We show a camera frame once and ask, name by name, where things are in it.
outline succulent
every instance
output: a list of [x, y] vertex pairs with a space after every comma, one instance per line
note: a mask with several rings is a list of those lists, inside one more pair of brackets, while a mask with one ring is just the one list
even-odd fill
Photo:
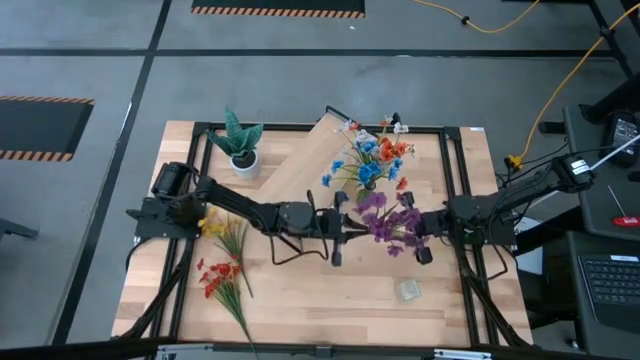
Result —
[[244, 159], [256, 148], [256, 144], [262, 136], [263, 124], [243, 129], [236, 114], [228, 107], [225, 108], [225, 112], [227, 136], [219, 136], [210, 131], [208, 133], [209, 139], [218, 145], [225, 154]]

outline wooden table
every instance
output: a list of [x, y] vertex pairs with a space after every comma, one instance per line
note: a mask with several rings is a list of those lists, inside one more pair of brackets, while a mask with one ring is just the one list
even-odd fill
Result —
[[[235, 177], [228, 157], [214, 147], [209, 175], [261, 202], [306, 201], [304, 193], [311, 189], [316, 205], [322, 207], [330, 202], [333, 192], [339, 188], [351, 191], [349, 184], [336, 182], [330, 189], [320, 184], [320, 176], [329, 171], [331, 160], [339, 156], [346, 144], [346, 140], [339, 140], [340, 134], [333, 132], [340, 123], [341, 120], [327, 114], [310, 133], [265, 131], [258, 145], [263, 160], [262, 172], [260, 177], [251, 181]], [[193, 126], [194, 122], [189, 121], [167, 123], [151, 180], [155, 179], [163, 163], [186, 160]], [[460, 130], [472, 193], [496, 191], [484, 131], [479, 128]], [[407, 134], [403, 141], [415, 144], [417, 149], [416, 157], [408, 157], [401, 170], [401, 176], [409, 179], [408, 190], [414, 193], [416, 207], [421, 211], [442, 208], [447, 194], [438, 137]], [[453, 144], [449, 145], [450, 153], [455, 154]], [[200, 152], [196, 166], [199, 166], [201, 157]], [[454, 155], [452, 164], [457, 179]], [[393, 185], [385, 183], [381, 182], [378, 190], [394, 194], [394, 188], [390, 187]], [[457, 193], [461, 193], [460, 188], [458, 180]], [[154, 239], [133, 255], [113, 335], [128, 330], [156, 295], [167, 243], [167, 239]], [[319, 246], [319, 241], [305, 241], [305, 250]], [[274, 266], [267, 238], [250, 230], [245, 258], [255, 297], [250, 298], [244, 291], [242, 304], [254, 341], [271, 344], [468, 347], [470, 342], [461, 281], [453, 249], [438, 239], [431, 239], [429, 246], [434, 261], [425, 266], [418, 264], [410, 253], [391, 258], [383, 244], [366, 237], [343, 246], [342, 267], [332, 267], [330, 262], [317, 256], [305, 256], [286, 265]], [[285, 254], [286, 249], [286, 246], [278, 244], [276, 254]], [[490, 282], [491, 295], [518, 334], [531, 342], [516, 265], [508, 255], [504, 257], [509, 272]], [[213, 239], [196, 241], [179, 339], [245, 343], [245, 336], [231, 315], [218, 302], [204, 298], [203, 287], [198, 284], [200, 273], [195, 269], [200, 258], [205, 258], [208, 263], [224, 260]], [[484, 258], [488, 274], [502, 269], [492, 248], [486, 247]], [[405, 279], [417, 281], [421, 297], [407, 302], [399, 299], [396, 286]], [[170, 298], [167, 304], [161, 335], [168, 334], [173, 299]], [[475, 310], [481, 339], [486, 341], [484, 316], [477, 300]]]

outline gray floor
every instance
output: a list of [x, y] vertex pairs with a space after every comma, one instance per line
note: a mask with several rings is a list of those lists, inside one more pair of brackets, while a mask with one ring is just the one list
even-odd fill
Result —
[[[146, 48], [162, 1], [5, 0], [0, 47]], [[622, 13], [601, 1], [609, 22]], [[174, 0], [162, 49], [585, 49], [597, 39], [588, 8], [540, 5], [499, 35], [478, 34], [436, 9], [409, 0], [367, 0], [364, 20], [192, 15]], [[525, 7], [499, 0], [449, 0], [485, 27]], [[638, 36], [618, 33], [634, 69]], [[96, 107], [76, 157], [67, 164], [0, 162], [0, 217], [40, 229], [35, 242], [0, 245], [0, 348], [47, 343], [83, 234], [98, 197], [142, 66], [142, 57], [2, 57], [0, 93], [78, 96]], [[69, 341], [107, 339], [120, 296], [134, 222], [124, 213], [146, 194], [167, 120], [221, 120], [231, 106], [242, 120], [313, 122], [330, 104], [362, 122], [399, 112], [408, 124], [484, 127], [494, 165], [519, 153], [529, 128], [577, 59], [388, 57], [162, 57], [154, 60]], [[589, 61], [560, 94], [564, 104], [591, 102], [623, 81], [608, 59]], [[562, 144], [536, 135], [530, 157]], [[577, 200], [557, 196], [530, 212], [546, 219]], [[563, 325], [534, 333], [546, 348], [565, 348]], [[228, 358], [240, 355], [229, 355]]]

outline keyboard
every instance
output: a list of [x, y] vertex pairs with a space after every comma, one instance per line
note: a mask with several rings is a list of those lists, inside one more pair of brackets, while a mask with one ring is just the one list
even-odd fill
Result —
[[640, 333], [629, 316], [640, 315], [640, 256], [581, 255], [580, 267], [596, 319]]

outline yellow cable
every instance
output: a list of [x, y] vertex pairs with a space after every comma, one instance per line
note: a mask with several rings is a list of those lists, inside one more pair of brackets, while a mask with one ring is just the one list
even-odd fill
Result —
[[[454, 10], [449, 9], [446, 6], [442, 6], [442, 5], [438, 5], [438, 4], [433, 4], [430, 2], [426, 2], [426, 1], [422, 1], [422, 0], [413, 0], [414, 2], [417, 2], [419, 4], [422, 5], [427, 5], [427, 6], [431, 6], [434, 7], [436, 9], [440, 9], [440, 10], [444, 10], [446, 12], [448, 12], [449, 14], [457, 17], [460, 20], [464, 19], [464, 16], [458, 14], [457, 12], [455, 12]], [[520, 16], [518, 16], [517, 18], [515, 18], [515, 20], [513, 20], [512, 22], [508, 23], [507, 25], [499, 28], [499, 29], [495, 29], [495, 30], [485, 30], [479, 26], [476, 26], [474, 23], [472, 23], [471, 21], [467, 21], [467, 24], [469, 26], [471, 26], [472, 28], [480, 31], [481, 33], [485, 33], [485, 34], [497, 34], [501, 31], [507, 30], [508, 28], [510, 28], [511, 26], [515, 25], [518, 21], [520, 21], [520, 19], [522, 19], [525, 15], [527, 15], [529, 13], [529, 11], [531, 11], [531, 9], [533, 9], [536, 5], [538, 5], [538, 3], [540, 2], [540, 0], [536, 0], [533, 4], [531, 4], [531, 6], [529, 6], [529, 8], [527, 10], [525, 10], [522, 14], [520, 14]]]
[[[636, 10], [638, 8], [640, 8], [640, 4], [637, 4], [637, 5], [633, 6], [631, 9], [627, 10], [627, 12], [625, 12], [622, 16], [620, 16], [618, 18], [618, 20], [616, 20], [611, 26], [609, 26], [609, 30], [615, 29], [616, 26], [618, 26], [622, 22], [622, 20], [624, 20], [626, 17], [629, 16], [629, 14], [631, 14], [634, 10]], [[538, 127], [538, 123], [540, 122], [540, 119], [542, 119], [542, 116], [544, 116], [545, 112], [547, 111], [547, 109], [549, 108], [551, 103], [553, 103], [553, 100], [555, 100], [556, 96], [558, 96], [558, 93], [564, 88], [564, 86], [567, 84], [567, 82], [569, 82], [569, 80], [571, 80], [573, 75], [575, 75], [575, 73], [580, 69], [582, 64], [584, 64], [584, 62], [587, 60], [587, 58], [602, 43], [603, 40], [604, 40], [604, 37], [601, 36], [598, 39], [598, 41], [596, 41], [596, 43], [593, 44], [591, 49], [589, 49], [589, 51], [587, 51], [587, 53], [584, 54], [582, 59], [580, 59], [580, 62], [578, 62], [576, 67], [573, 68], [573, 70], [569, 73], [569, 75], [567, 75], [567, 77], [560, 83], [560, 85], [558, 85], [558, 87], [556, 88], [556, 91], [553, 92], [553, 95], [551, 95], [551, 98], [549, 99], [549, 101], [547, 101], [545, 106], [542, 108], [542, 111], [540, 111], [540, 114], [538, 114], [538, 117], [536, 118], [536, 121], [533, 123], [533, 127], [531, 128], [531, 131], [529, 132], [529, 137], [527, 138], [527, 145], [525, 146], [524, 151], [522, 152], [522, 154], [520, 154], [520, 156], [516, 156], [516, 157], [509, 156], [509, 159], [511, 160], [512, 165], [514, 165], [514, 168], [521, 168], [522, 167], [522, 165], [521, 165], [522, 164], [522, 159], [529, 152], [529, 148], [531, 147], [531, 140], [533, 139], [533, 134], [535, 134], [535, 132], [536, 132], [536, 128]]]

